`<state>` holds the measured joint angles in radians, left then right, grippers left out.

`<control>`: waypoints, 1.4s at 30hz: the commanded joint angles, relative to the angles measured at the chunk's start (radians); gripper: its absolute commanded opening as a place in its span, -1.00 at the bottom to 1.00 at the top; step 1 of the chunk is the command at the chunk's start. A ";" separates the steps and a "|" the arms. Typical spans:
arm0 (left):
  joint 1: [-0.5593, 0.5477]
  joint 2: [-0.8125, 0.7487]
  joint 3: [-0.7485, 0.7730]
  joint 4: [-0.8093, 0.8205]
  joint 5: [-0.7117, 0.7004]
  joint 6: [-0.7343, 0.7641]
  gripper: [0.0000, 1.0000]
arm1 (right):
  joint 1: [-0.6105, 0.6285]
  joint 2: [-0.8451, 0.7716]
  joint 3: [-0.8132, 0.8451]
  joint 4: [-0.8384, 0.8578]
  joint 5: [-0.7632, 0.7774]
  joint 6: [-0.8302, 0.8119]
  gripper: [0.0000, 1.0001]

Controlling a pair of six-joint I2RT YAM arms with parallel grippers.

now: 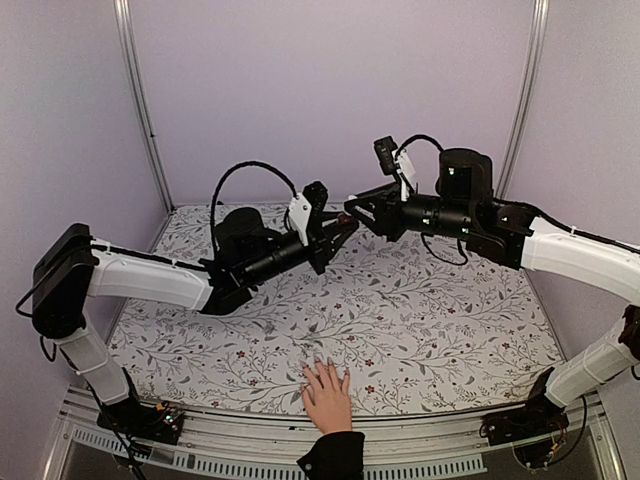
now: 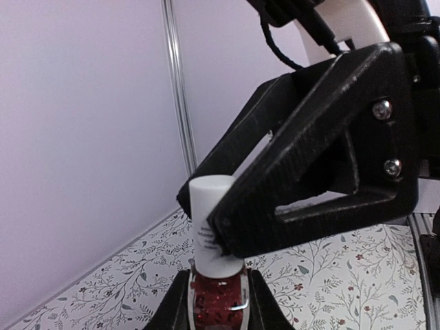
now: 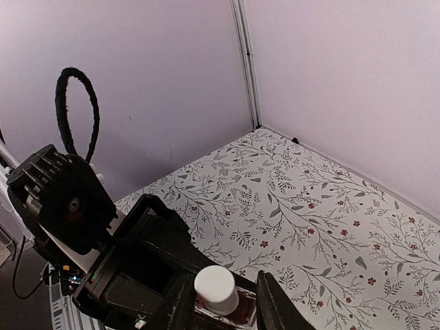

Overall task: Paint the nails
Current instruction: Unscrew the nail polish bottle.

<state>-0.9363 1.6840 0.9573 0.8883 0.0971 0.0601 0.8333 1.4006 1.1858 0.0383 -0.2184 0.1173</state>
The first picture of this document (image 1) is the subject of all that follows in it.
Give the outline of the red nail polish bottle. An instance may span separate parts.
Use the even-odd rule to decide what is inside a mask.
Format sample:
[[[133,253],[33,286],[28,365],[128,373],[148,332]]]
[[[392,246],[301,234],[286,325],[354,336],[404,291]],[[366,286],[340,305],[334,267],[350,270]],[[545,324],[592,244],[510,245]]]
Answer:
[[[353,217],[346,214],[346,213],[341,213],[338,215],[338,223],[339,224],[350,224],[353,222]]]

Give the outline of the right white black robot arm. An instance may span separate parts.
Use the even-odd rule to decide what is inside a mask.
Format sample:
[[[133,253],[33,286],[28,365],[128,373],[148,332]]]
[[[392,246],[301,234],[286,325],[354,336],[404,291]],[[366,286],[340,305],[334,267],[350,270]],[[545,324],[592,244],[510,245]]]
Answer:
[[[621,318],[599,340],[569,361],[541,374],[517,427],[537,436],[552,424],[556,410],[639,363],[639,250],[569,227],[522,202],[498,200],[492,189],[491,159],[465,148],[439,154],[436,192],[424,195],[402,170],[405,148],[375,148],[382,170],[394,177],[350,197],[345,208],[368,229],[389,241],[414,231],[449,237],[497,265],[564,276],[627,301]]]

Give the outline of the black sleeved forearm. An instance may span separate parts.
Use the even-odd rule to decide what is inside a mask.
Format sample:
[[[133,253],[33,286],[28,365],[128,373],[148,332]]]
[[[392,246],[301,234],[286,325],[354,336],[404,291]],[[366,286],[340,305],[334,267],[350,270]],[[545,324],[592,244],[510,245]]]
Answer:
[[[297,465],[311,480],[362,480],[365,435],[346,431],[319,438]]]

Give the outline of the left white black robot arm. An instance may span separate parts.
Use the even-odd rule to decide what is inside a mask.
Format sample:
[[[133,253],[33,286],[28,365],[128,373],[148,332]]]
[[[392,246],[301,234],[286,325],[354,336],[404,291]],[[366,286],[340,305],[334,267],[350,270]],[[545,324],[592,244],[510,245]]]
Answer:
[[[85,315],[87,298],[133,298],[228,315],[259,285],[301,264],[324,273],[358,228],[352,216],[325,210],[289,220],[293,230],[280,233],[265,226],[257,209],[237,208],[213,229],[214,259],[196,264],[114,246],[76,223],[36,265],[33,285],[15,310],[69,358],[99,401],[110,406],[111,419],[138,434],[148,426],[148,412]]]

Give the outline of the person's hand with painted nails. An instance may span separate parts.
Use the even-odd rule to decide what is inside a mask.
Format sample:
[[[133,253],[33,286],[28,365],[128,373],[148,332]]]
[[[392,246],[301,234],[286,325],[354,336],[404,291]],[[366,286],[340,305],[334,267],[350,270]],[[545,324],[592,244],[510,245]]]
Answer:
[[[313,367],[303,367],[307,384],[302,387],[304,409],[323,435],[351,432],[352,401],[349,393],[351,375],[348,370],[340,377],[332,360],[314,361]]]

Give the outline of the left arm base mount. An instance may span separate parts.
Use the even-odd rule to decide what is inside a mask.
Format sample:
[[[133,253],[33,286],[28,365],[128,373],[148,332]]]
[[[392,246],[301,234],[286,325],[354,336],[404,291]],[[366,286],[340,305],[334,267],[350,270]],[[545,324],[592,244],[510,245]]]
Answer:
[[[177,445],[184,425],[184,410],[169,402],[154,406],[128,399],[113,405],[98,403],[97,424],[105,429],[144,440]]]

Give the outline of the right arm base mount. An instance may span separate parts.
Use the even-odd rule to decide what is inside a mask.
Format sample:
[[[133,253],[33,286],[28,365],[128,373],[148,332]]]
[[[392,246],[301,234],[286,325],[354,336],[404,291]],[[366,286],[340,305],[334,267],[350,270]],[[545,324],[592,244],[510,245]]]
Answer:
[[[569,420],[565,408],[556,406],[545,393],[545,387],[535,387],[522,406],[485,415],[479,436],[496,446],[545,435],[543,441],[517,446],[514,455],[528,469],[550,466],[565,444]]]

